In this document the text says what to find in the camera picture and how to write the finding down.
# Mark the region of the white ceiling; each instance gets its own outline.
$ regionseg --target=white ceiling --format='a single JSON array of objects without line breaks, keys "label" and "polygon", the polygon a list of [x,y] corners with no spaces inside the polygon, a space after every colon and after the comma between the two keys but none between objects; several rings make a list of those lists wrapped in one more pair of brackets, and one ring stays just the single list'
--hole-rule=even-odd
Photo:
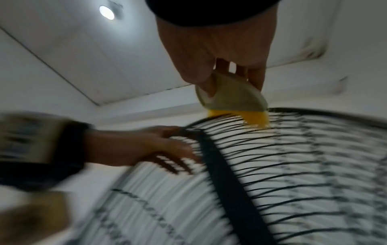
[{"label": "white ceiling", "polygon": [[[99,105],[186,85],[144,0],[115,0],[113,21],[98,11],[107,1],[1,0],[0,26]],[[323,54],[339,2],[283,0],[268,65]]]}]

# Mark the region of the metal wire rack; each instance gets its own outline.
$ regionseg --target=metal wire rack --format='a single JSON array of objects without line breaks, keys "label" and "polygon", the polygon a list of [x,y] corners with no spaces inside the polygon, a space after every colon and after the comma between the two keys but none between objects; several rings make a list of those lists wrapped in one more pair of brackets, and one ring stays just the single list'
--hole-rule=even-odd
[{"label": "metal wire rack", "polygon": [[387,124],[289,108],[271,109],[270,123],[187,126],[175,138],[205,165],[184,159],[193,176],[131,168],[70,243],[387,244]]}]

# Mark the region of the recessed light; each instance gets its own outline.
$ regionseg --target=recessed light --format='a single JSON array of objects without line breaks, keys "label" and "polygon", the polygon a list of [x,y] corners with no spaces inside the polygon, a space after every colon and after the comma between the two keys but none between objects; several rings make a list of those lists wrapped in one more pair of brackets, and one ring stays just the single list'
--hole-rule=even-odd
[{"label": "recessed light", "polygon": [[106,7],[106,6],[103,6],[101,5],[100,6],[100,13],[102,14],[103,17],[109,19],[109,20],[113,20],[114,19],[114,13],[113,11]]}]

